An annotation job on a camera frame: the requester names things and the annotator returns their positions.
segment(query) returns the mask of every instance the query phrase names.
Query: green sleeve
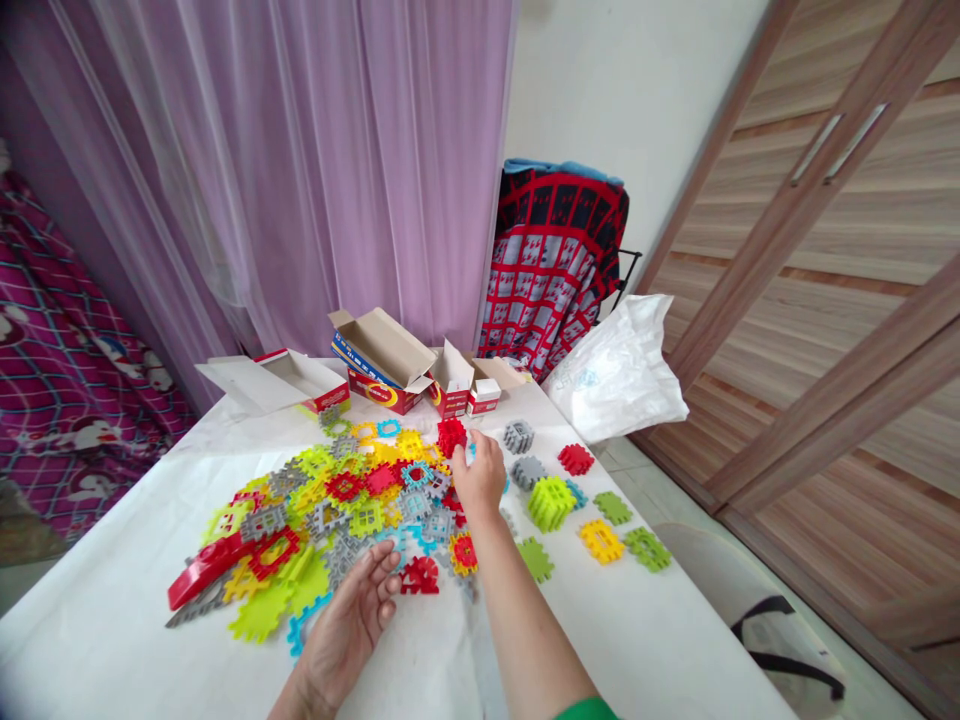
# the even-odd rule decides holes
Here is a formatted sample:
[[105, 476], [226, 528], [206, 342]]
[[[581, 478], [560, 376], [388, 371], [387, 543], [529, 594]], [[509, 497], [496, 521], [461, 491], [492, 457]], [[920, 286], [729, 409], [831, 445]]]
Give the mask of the green sleeve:
[[556, 720], [617, 720], [603, 698], [587, 698], [571, 705], [557, 715]]

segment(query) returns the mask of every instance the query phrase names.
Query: chair backrest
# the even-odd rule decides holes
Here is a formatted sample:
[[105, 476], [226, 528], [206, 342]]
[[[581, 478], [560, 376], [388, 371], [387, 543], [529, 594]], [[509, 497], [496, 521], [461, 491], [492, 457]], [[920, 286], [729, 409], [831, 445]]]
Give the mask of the chair backrest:
[[801, 720], [840, 713], [843, 667], [749, 557], [682, 523], [654, 531]]

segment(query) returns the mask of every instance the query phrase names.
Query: cardboard box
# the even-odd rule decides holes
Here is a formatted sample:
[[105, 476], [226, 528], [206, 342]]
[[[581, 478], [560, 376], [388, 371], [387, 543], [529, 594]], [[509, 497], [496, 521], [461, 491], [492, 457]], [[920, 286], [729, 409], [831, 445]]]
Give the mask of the cardboard box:
[[494, 410], [505, 391], [526, 382], [503, 358], [472, 358], [471, 362], [474, 376], [467, 398], [467, 412], [471, 416]]
[[433, 377], [433, 384], [429, 388], [430, 399], [440, 417], [447, 420], [466, 413], [470, 388], [473, 386], [474, 366], [449, 340], [444, 339], [443, 350], [430, 375]]
[[347, 364], [351, 390], [398, 415], [420, 402], [433, 383], [427, 372], [436, 353], [382, 308], [356, 319], [346, 310], [329, 317], [336, 329], [331, 347]]
[[298, 404], [314, 413], [332, 405], [342, 412], [350, 409], [347, 381], [296, 350], [278, 350], [256, 361], [242, 355], [210, 358], [196, 367], [249, 415]]

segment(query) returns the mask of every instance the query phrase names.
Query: table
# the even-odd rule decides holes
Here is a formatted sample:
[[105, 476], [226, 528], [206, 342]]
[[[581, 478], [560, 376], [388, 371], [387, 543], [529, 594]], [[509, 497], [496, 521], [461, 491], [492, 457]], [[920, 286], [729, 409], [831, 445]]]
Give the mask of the table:
[[[343, 373], [338, 361], [330, 366]], [[352, 401], [356, 422], [387, 417]], [[531, 452], [560, 473], [557, 454], [580, 439], [538, 386], [464, 424], [500, 438], [520, 418], [537, 433]], [[435, 433], [437, 419], [426, 400], [401, 422]], [[234, 640], [230, 606], [168, 630], [166, 590], [216, 508], [317, 442], [326, 439], [297, 408], [255, 419], [221, 399], [0, 620], [5, 720], [264, 718], [293, 666], [285, 632], [264, 645]], [[590, 497], [623, 497], [599, 463], [576, 481]], [[576, 534], [600, 517], [592, 504], [545, 536], [518, 488], [503, 506], [556, 565], [543, 594], [620, 717], [794, 717], [677, 563], [655, 575], [629, 554], [601, 566]], [[636, 514], [617, 529], [642, 524]], [[483, 604], [470, 604], [443, 572], [440, 582], [439, 595], [397, 597], [397, 616], [340, 717], [507, 717]]]

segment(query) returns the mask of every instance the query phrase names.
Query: plastic bag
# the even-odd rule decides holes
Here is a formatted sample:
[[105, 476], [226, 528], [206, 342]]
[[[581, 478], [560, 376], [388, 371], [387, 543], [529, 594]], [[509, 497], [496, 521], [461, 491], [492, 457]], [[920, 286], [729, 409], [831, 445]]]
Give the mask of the plastic bag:
[[661, 352], [672, 302], [672, 295], [625, 297], [543, 383], [587, 443], [687, 418], [680, 383]]

